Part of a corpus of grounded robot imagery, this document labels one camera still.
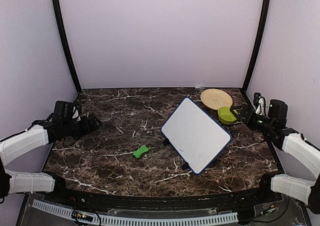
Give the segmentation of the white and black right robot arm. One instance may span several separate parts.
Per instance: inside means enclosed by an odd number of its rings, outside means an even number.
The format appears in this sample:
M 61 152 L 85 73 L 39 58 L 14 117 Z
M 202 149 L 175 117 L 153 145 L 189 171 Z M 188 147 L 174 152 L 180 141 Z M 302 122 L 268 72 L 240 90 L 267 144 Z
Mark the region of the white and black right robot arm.
M 275 193 L 280 193 L 304 203 L 313 214 L 320 213 L 320 150 L 297 130 L 286 127 L 288 105 L 272 99 L 267 116 L 252 105 L 232 106 L 230 112 L 238 122 L 264 133 L 280 151 L 294 157 L 314 176 L 315 181 L 292 177 L 285 173 L 266 173 L 260 180 L 260 188 L 255 191 L 255 199 L 266 203 Z

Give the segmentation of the blue framed whiteboard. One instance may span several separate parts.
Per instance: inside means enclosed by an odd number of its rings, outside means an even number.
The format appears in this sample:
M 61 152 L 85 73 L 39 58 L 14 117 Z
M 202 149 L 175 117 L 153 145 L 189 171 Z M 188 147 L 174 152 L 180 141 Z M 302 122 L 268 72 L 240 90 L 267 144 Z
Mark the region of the blue framed whiteboard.
M 186 97 L 161 127 L 161 133 L 195 175 L 202 174 L 231 143 L 231 134 Z

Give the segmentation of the lime green bowl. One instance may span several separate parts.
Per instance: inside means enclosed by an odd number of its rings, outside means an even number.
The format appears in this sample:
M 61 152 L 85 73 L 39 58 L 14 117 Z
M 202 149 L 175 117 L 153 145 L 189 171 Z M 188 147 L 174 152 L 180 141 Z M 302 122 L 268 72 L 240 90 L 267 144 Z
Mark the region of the lime green bowl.
M 218 120 L 225 125 L 231 125 L 237 121 L 237 118 L 230 112 L 229 107 L 221 107 L 217 111 Z

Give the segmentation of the green bone shaped eraser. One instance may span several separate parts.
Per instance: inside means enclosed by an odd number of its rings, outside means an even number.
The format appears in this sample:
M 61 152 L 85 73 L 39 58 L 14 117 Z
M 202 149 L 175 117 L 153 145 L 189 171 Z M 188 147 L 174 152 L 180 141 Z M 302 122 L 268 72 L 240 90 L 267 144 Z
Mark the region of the green bone shaped eraser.
M 146 145 L 142 145 L 139 149 L 135 150 L 132 155 L 136 159 L 140 159 L 144 154 L 149 152 L 149 148 Z

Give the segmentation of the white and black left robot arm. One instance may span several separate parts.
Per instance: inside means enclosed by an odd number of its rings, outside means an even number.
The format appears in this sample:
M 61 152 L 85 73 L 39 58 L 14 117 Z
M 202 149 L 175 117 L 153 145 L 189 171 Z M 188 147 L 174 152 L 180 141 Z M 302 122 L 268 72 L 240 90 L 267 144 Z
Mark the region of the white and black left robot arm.
M 65 180 L 53 173 L 20 172 L 6 169 L 12 161 L 37 148 L 50 145 L 63 138 L 75 141 L 102 126 L 94 114 L 50 120 L 35 120 L 27 129 L 0 140 L 0 199 L 4 202 L 9 194 L 43 192 L 50 193 L 60 204 L 67 204 L 70 192 L 64 188 Z

